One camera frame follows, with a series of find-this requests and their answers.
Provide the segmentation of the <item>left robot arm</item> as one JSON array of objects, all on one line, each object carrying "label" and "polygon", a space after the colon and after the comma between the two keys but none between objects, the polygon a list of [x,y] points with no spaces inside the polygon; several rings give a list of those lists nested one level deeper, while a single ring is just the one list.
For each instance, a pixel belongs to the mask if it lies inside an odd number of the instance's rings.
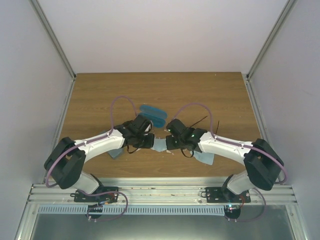
[{"label": "left robot arm", "polygon": [[55,184],[45,184],[48,188],[59,186],[61,189],[75,188],[83,192],[92,202],[103,197],[101,183],[91,174],[83,171],[84,164],[96,156],[125,147],[151,149],[155,135],[151,133],[153,123],[145,116],[116,125],[109,131],[80,140],[65,137],[56,145],[44,163],[47,176]]}]

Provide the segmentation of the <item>blue translucent glasses case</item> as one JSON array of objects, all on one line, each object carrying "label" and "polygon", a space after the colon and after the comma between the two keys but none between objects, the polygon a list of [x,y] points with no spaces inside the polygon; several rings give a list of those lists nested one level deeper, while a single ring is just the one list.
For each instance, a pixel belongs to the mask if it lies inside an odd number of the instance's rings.
[{"label": "blue translucent glasses case", "polygon": [[149,119],[155,128],[165,126],[168,114],[164,110],[146,104],[142,104],[139,110],[139,114]]}]

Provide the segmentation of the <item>black round sunglasses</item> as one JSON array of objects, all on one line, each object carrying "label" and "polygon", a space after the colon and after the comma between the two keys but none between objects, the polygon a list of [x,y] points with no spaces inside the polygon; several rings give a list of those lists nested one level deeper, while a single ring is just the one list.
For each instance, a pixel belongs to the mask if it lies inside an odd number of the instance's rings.
[{"label": "black round sunglasses", "polygon": [[[210,123],[209,116],[206,115],[206,116],[203,116],[201,119],[197,120],[196,122],[192,123],[190,127],[191,128],[197,127],[197,126],[204,127],[204,126],[207,126],[209,123]],[[218,120],[215,125],[215,129],[214,129],[215,135],[218,134],[219,128],[220,128],[220,120]]]}]

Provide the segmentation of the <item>light blue cleaning cloth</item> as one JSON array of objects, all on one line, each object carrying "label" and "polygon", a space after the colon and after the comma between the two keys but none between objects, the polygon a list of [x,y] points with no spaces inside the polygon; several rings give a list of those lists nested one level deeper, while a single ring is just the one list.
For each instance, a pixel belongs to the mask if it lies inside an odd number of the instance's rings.
[{"label": "light blue cleaning cloth", "polygon": [[166,151],[167,150],[166,139],[165,138],[155,138],[151,149],[154,151],[157,151],[157,152]]}]

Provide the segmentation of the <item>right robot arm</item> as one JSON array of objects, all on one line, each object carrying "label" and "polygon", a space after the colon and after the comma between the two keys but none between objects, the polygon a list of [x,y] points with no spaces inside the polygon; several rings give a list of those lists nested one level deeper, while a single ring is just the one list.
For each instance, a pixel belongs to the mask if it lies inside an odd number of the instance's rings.
[{"label": "right robot arm", "polygon": [[284,162],[264,139],[254,142],[225,138],[205,129],[187,127],[173,119],[166,126],[168,150],[189,151],[191,157],[222,156],[242,164],[245,170],[230,175],[221,187],[221,196],[228,203],[241,200],[246,191],[258,188],[270,191],[280,173],[285,172]]}]

